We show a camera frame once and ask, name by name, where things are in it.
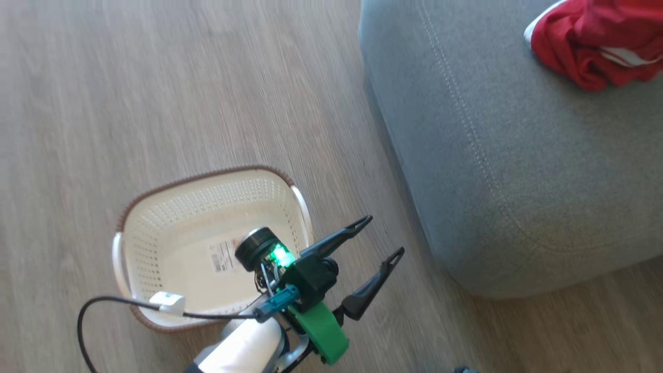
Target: label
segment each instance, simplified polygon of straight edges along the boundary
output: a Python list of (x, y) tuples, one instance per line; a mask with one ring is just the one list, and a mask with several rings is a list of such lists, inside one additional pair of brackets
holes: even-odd
[(214, 273), (223, 273), (234, 268), (232, 242), (223, 241), (210, 246), (211, 264)]

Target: white connector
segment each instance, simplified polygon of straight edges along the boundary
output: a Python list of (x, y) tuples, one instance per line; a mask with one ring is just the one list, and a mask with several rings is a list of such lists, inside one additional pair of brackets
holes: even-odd
[(159, 311), (170, 313), (171, 315), (182, 316), (184, 314), (184, 305), (186, 297), (179, 294), (159, 291), (150, 298), (150, 303), (160, 305)]

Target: laundry basket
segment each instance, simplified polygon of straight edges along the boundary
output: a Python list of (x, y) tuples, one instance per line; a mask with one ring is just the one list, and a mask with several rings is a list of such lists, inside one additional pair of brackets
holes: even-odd
[[(136, 198), (113, 239), (113, 267), (124, 297), (159, 291), (186, 296), (186, 310), (231, 314), (259, 293), (235, 259), (237, 240), (269, 227), (295, 255), (313, 240), (306, 203), (293, 182), (268, 167), (243, 167), (178, 181)], [(147, 327), (174, 332), (211, 321), (131, 308)]]

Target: green led light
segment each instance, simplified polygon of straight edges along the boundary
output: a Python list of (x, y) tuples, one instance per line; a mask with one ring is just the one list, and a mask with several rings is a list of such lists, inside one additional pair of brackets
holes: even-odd
[(275, 261), (280, 267), (288, 267), (294, 263), (294, 255), (282, 244), (276, 244), (274, 250), (269, 254), (269, 258)]

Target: gray sofa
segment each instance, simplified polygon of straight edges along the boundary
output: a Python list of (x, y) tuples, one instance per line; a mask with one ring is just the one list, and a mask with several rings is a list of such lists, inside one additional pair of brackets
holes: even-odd
[(363, 0), (359, 40), (428, 243), (522, 297), (663, 254), (663, 79), (585, 92), (537, 63), (554, 0)]

